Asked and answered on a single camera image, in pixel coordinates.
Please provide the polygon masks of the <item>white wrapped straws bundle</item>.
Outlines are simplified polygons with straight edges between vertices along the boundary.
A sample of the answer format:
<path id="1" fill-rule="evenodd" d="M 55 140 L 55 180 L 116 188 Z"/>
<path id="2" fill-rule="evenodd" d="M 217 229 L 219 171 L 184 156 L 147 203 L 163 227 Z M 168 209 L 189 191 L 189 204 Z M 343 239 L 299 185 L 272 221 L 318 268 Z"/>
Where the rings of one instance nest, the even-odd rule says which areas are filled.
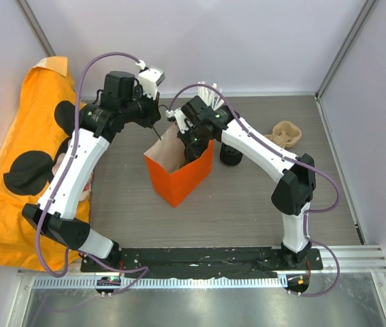
<path id="1" fill-rule="evenodd" d="M 205 81 L 199 82 L 200 86 L 197 88 L 197 95 L 202 99 L 202 101 L 213 110 L 218 109 L 224 104 L 224 101 L 221 99 L 221 96 L 217 94 L 213 89 L 203 87 L 203 84 L 206 84 Z"/>

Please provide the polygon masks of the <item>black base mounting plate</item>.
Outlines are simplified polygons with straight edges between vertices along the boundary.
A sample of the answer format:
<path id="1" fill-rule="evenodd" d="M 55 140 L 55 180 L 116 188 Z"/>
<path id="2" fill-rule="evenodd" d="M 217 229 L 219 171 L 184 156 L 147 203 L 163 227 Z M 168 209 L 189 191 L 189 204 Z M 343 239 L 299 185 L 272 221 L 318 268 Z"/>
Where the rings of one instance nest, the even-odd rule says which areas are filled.
<path id="1" fill-rule="evenodd" d="M 124 248 L 112 266 L 121 270 L 148 267 L 148 279 L 254 279 L 278 271 L 322 270 L 318 249 L 300 262 L 273 247 Z"/>

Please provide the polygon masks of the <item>slotted aluminium rail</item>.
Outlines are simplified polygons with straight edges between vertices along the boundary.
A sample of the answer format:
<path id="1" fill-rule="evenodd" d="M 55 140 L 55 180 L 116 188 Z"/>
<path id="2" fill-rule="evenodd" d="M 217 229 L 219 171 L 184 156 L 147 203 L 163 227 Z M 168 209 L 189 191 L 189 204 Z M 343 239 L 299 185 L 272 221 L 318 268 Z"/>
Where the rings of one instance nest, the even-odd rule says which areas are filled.
<path id="1" fill-rule="evenodd" d="M 109 275 L 75 275 L 60 279 L 54 277 L 34 278 L 32 288 L 34 290 L 67 290 L 67 289 L 91 289 L 98 290 L 120 289 L 133 282 L 132 278 L 121 277 L 114 279 Z M 143 278 L 133 285 L 137 290 L 149 289 L 221 289 L 221 288 L 279 288 L 287 287 L 287 277 L 278 275 L 275 278 L 254 279 L 148 279 Z"/>

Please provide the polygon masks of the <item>orange paper bag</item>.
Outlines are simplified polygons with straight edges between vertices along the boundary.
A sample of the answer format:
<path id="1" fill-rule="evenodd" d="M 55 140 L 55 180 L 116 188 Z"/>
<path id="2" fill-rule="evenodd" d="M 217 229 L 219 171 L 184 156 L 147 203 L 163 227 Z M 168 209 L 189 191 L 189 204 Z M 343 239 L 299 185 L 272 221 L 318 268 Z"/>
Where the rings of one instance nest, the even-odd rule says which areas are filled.
<path id="1" fill-rule="evenodd" d="M 214 156 L 214 141 L 211 140 L 201 157 L 189 163 L 178 131 L 178 126 L 170 123 L 161 138 L 144 152 L 154 191 L 174 208 L 211 173 Z"/>

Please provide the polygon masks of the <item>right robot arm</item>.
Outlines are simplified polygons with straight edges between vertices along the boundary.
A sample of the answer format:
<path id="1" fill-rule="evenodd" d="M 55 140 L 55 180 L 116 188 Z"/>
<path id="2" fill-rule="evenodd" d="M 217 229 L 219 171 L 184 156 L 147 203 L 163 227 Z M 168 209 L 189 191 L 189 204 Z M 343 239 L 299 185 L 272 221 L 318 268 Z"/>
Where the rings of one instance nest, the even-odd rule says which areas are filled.
<path id="1" fill-rule="evenodd" d="M 167 111 L 166 117 L 179 128 L 178 138 L 185 146 L 187 161 L 198 159 L 209 141 L 217 140 L 248 157 L 272 178 L 276 188 L 271 201 L 283 218 L 283 263 L 291 269 L 303 265 L 312 247 L 304 235 L 303 220 L 316 187 L 315 174 L 307 168 L 314 163 L 313 158 L 307 154 L 299 157 L 280 148 L 229 106 L 213 109 L 199 96 L 181 108 Z"/>

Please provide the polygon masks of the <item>black plastic cup lid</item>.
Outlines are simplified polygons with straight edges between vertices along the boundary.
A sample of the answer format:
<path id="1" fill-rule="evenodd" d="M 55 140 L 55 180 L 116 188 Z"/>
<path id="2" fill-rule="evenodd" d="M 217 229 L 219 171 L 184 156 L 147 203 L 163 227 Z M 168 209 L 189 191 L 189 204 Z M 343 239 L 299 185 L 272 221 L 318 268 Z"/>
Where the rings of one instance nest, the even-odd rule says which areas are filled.
<path id="1" fill-rule="evenodd" d="M 184 150 L 184 155 L 186 161 L 191 163 L 201 156 L 201 151 L 195 146 L 188 145 Z"/>

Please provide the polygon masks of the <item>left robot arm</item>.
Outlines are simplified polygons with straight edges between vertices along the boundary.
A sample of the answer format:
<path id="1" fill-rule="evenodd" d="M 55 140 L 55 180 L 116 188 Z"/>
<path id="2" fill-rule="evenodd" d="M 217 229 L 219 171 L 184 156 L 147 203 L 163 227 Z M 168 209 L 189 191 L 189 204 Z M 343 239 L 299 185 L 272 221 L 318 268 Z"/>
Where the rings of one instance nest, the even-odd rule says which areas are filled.
<path id="1" fill-rule="evenodd" d="M 116 134 L 128 123 L 153 128 L 160 120 L 158 87 L 164 78 L 164 72 L 155 67 L 147 67 L 138 75 L 119 71 L 107 74 L 100 97 L 81 109 L 79 129 L 71 135 L 49 188 L 37 204 L 25 204 L 22 210 L 42 236 L 95 257 L 106 272 L 120 266 L 119 245 L 77 218 L 78 203 Z"/>

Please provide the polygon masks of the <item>brown pulp cup carrier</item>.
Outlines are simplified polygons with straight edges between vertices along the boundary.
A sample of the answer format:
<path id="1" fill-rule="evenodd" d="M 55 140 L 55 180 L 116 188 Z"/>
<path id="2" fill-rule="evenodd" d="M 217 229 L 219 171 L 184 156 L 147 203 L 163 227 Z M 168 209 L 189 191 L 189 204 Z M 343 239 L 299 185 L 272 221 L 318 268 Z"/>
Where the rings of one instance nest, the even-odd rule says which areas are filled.
<path id="1" fill-rule="evenodd" d="M 283 149 L 289 149 L 295 146 L 302 137 L 302 131 L 299 127 L 290 121 L 281 121 L 277 123 L 266 138 Z"/>

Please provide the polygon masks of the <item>orange cartoon mouse cloth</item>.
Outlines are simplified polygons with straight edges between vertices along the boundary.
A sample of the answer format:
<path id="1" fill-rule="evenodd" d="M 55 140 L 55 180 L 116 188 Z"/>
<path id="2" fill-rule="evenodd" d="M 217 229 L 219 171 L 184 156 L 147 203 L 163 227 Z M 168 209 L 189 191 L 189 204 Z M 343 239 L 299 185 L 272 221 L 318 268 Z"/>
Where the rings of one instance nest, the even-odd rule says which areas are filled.
<path id="1" fill-rule="evenodd" d="M 52 181 L 74 131 L 76 94 L 67 57 L 47 57 L 27 73 L 20 105 L 0 150 L 0 266 L 42 271 L 35 228 L 22 216 Z"/>

